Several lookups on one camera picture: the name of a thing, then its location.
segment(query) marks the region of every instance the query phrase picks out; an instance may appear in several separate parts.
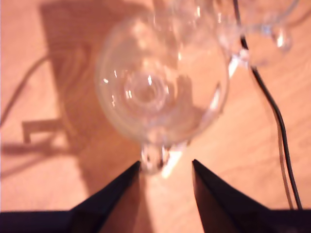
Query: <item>glass stem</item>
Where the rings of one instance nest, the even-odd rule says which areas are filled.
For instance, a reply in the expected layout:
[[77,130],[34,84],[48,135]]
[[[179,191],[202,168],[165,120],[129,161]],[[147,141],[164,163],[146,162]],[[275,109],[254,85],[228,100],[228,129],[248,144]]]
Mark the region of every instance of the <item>glass stem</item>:
[[141,167],[147,173],[160,171],[168,162],[169,150],[153,144],[141,145]]

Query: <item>black object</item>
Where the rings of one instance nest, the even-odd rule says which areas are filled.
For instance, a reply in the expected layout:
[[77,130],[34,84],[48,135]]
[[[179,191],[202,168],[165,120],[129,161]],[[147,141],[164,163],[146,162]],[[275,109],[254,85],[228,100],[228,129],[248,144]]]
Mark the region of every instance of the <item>black object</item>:
[[197,160],[192,165],[194,194],[206,233],[311,233],[311,210],[270,210]]
[[[235,17],[237,19],[237,22],[238,22],[238,24],[241,24],[241,15],[240,15],[240,11],[239,11],[238,0],[233,0],[233,5],[234,5]],[[247,42],[246,42],[244,35],[241,36],[241,45],[244,49],[248,50],[248,45],[247,45]],[[251,70],[252,70],[252,73],[253,73],[259,87],[261,88],[261,90],[264,93],[265,97],[267,98],[271,108],[273,109],[273,112],[274,112],[274,115],[276,118],[276,122],[277,122],[278,127],[281,131],[279,134],[280,134],[280,137],[282,138],[286,167],[287,167],[288,176],[290,178],[290,182],[292,185],[295,201],[296,201],[298,209],[302,210],[302,205],[301,205],[298,189],[297,189],[296,182],[294,179],[292,163],[291,163],[291,158],[290,158],[290,152],[289,152],[288,143],[287,143],[286,129],[285,129],[285,124],[283,121],[282,114],[281,114],[280,109],[278,108],[275,100],[273,99],[272,95],[270,94],[269,90],[267,89],[266,85],[264,84],[261,76],[259,75],[257,68],[252,66]]]
[[137,161],[104,189],[69,211],[1,212],[0,233],[97,233],[138,177]]
[[[194,194],[206,233],[311,233],[310,210],[269,210],[197,160],[192,165]],[[139,166],[137,161],[69,211],[0,213],[0,233],[98,233],[138,177]]]

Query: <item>cable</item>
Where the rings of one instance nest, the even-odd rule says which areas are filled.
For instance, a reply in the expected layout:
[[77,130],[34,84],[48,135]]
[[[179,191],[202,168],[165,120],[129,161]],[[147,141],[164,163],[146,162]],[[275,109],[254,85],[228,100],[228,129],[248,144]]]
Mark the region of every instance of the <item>cable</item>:
[[[239,11],[238,0],[233,0],[233,3],[234,3],[234,10],[235,10],[235,16],[236,16],[237,22],[239,24],[241,24],[241,16],[240,16],[240,11]],[[242,47],[244,49],[248,50],[247,42],[246,42],[244,35],[241,36],[241,44],[242,44]],[[273,97],[271,96],[269,90],[267,89],[266,85],[264,84],[262,78],[260,77],[259,72],[257,71],[257,68],[254,66],[251,66],[251,70],[252,70],[253,75],[256,78],[258,85],[260,86],[261,90],[263,91],[265,97],[269,101],[269,104],[271,105],[271,107],[272,107],[272,109],[276,115],[276,119],[277,119],[278,124],[279,124],[280,129],[281,129],[282,142],[283,142],[283,148],[284,148],[284,154],[285,154],[285,161],[286,161],[287,171],[288,171],[289,179],[290,179],[290,182],[292,185],[295,201],[296,201],[298,209],[302,209],[301,201],[299,198],[299,193],[298,193],[296,182],[294,179],[294,174],[293,174],[293,169],[292,169],[292,164],[291,164],[291,159],[290,159],[290,152],[289,152],[288,143],[287,143],[286,129],[285,129],[282,114],[281,114],[276,102],[274,101]]]

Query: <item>clear glass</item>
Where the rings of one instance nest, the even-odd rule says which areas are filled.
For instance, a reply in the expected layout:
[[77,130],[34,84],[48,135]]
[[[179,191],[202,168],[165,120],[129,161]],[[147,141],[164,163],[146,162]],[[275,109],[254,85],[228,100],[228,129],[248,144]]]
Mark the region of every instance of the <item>clear glass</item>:
[[[210,15],[223,48],[249,65],[279,61],[291,48],[292,38],[286,27],[287,16],[298,0],[238,0],[240,22],[236,20],[234,0],[174,0],[175,11]],[[249,51],[241,47],[245,35]]]
[[142,144],[142,168],[156,172],[173,145],[218,116],[228,91],[227,66],[208,20],[173,11],[144,14],[112,31],[95,85],[110,122]]

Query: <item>wooden table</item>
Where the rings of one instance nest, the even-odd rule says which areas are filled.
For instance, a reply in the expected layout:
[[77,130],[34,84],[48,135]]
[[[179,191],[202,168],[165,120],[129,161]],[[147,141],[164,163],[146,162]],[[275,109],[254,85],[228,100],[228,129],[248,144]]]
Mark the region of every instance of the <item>wooden table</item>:
[[[139,146],[105,119],[93,75],[111,27],[151,6],[138,0],[1,1],[1,211],[69,209],[139,159]],[[302,0],[292,15],[290,53],[259,69],[286,123],[305,208],[311,207],[311,18],[304,17],[310,9]],[[239,68],[223,114],[186,149],[169,178],[140,178],[132,226],[107,227],[203,232],[192,188],[194,158],[267,207],[289,208],[273,113],[254,78]]]

